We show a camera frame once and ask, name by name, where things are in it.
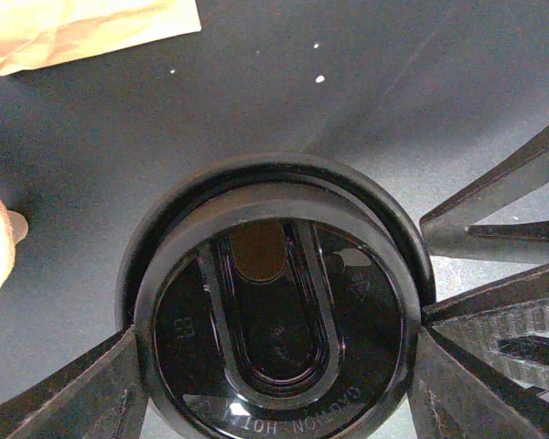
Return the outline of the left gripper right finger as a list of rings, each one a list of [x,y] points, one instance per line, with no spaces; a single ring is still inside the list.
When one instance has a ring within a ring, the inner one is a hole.
[[[549,438],[549,402],[433,329],[418,335],[408,401],[419,438]]]

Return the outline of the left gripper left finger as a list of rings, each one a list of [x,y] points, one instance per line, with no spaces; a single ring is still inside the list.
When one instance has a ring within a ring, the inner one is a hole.
[[[0,404],[0,438],[138,438],[147,403],[129,327]]]

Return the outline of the brown paper bag white handles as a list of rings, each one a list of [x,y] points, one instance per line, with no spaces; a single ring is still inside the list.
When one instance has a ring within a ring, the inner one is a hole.
[[[194,1],[0,1],[0,75],[200,30]]]

